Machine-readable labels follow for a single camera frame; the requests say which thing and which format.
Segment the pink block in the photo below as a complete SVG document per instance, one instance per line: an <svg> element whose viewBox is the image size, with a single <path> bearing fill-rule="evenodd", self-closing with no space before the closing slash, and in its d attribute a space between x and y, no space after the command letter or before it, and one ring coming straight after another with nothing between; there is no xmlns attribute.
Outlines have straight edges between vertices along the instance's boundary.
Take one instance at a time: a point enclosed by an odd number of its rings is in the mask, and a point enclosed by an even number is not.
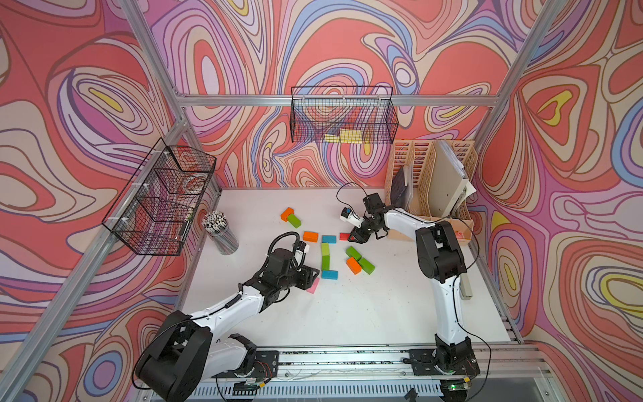
<svg viewBox="0 0 643 402"><path fill-rule="evenodd" d="M313 281L312 285L306 290L310 294L314 294L319 286L319 283L321 281L321 278L318 277Z"/></svg>

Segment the teal block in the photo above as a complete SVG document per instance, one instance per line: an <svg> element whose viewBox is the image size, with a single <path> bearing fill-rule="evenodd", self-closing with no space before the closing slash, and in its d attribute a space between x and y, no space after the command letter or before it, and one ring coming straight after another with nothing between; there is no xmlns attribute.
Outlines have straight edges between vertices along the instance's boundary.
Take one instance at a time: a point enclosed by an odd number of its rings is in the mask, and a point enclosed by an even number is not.
<svg viewBox="0 0 643 402"><path fill-rule="evenodd" d="M336 281L338 279L338 272L337 271L332 271L332 270L322 271L321 272L321 277L323 279Z"/></svg>
<svg viewBox="0 0 643 402"><path fill-rule="evenodd" d="M322 236L321 242L327 244L336 244L338 240L336 236Z"/></svg>

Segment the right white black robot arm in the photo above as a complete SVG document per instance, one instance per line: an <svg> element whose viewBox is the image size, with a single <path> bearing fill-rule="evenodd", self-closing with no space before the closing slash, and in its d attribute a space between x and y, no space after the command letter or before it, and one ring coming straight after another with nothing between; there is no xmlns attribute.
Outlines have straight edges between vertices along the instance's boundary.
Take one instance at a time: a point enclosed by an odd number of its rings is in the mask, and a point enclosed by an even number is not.
<svg viewBox="0 0 643 402"><path fill-rule="evenodd" d="M388 206L376 193L363 199L366 213L360 217L353 208L343 208L340 219L353 226L349 240L364 244L380 231L395 230L415 241L418 266L431 280L438 330L435 335L435 363L444 372L474 358L471 339L460 322L460 276L467 272L465 258L452 225L445 220L428 221L404 209Z"/></svg>

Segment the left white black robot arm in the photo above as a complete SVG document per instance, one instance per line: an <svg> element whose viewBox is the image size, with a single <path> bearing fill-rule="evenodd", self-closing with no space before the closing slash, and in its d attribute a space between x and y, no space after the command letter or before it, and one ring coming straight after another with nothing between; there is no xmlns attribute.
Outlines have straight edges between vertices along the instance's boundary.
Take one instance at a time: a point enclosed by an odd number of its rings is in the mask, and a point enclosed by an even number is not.
<svg viewBox="0 0 643 402"><path fill-rule="evenodd" d="M283 301L291 288L312 287L320 271L306 266L308 250L302 241L292 250L269 250L261 269L239 284L234 296L197 313L168 315L141 352L132 380L141 380L165 401L184 401L202 380L227 374L271 375L271 367L256 359L256 345L232 330Z"/></svg>

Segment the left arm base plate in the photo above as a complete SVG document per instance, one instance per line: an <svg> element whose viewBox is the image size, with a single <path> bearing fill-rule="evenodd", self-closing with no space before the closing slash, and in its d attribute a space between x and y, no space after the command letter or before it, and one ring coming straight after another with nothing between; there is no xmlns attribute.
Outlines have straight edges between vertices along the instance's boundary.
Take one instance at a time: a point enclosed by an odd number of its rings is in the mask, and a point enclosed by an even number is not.
<svg viewBox="0 0 643 402"><path fill-rule="evenodd" d="M278 375L279 360L280 353L277 350L260 350L245 358L236 370L218 373L213 376L213 379L272 379Z"/></svg>

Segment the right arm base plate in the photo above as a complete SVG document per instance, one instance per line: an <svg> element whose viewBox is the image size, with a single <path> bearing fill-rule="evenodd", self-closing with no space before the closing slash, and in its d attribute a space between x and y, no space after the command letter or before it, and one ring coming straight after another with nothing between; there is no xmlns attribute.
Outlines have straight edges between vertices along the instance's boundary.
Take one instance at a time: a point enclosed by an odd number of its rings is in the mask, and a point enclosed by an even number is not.
<svg viewBox="0 0 643 402"><path fill-rule="evenodd" d="M402 360L415 376L460 376L475 378L481 373L474 353L450 353L444 348L412 349Z"/></svg>

